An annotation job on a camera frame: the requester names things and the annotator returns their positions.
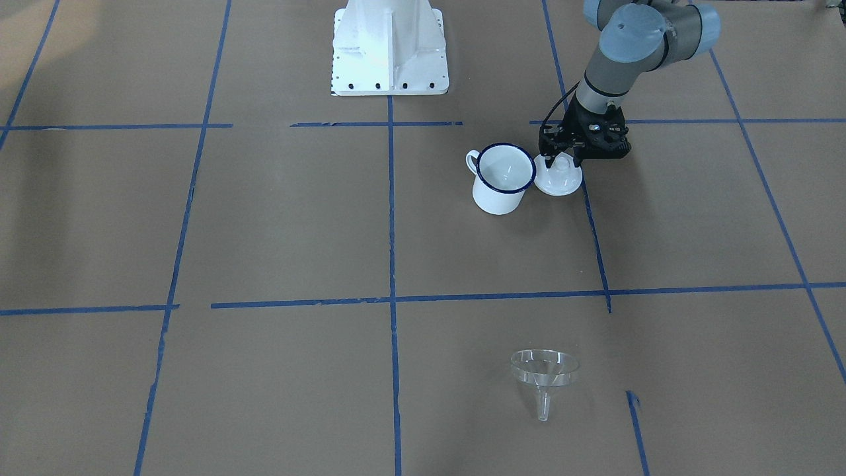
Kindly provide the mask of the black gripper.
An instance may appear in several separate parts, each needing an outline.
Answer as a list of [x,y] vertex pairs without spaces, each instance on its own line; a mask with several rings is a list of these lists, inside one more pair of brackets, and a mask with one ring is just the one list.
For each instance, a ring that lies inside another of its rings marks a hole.
[[631,151],[629,128],[622,108],[611,105],[603,114],[589,111],[573,99],[558,124],[545,120],[539,130],[539,151],[546,169],[559,153],[573,150],[574,167],[583,160],[622,159]]

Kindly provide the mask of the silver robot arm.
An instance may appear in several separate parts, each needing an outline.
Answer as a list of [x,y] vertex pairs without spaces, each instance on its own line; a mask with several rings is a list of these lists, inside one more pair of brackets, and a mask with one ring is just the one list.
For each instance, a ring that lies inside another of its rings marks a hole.
[[568,149],[575,167],[622,159],[631,150],[622,104],[638,76],[709,51],[722,29],[709,4],[586,1],[583,14],[600,38],[580,83],[563,97],[569,105],[561,122],[541,124],[539,151],[548,169]]

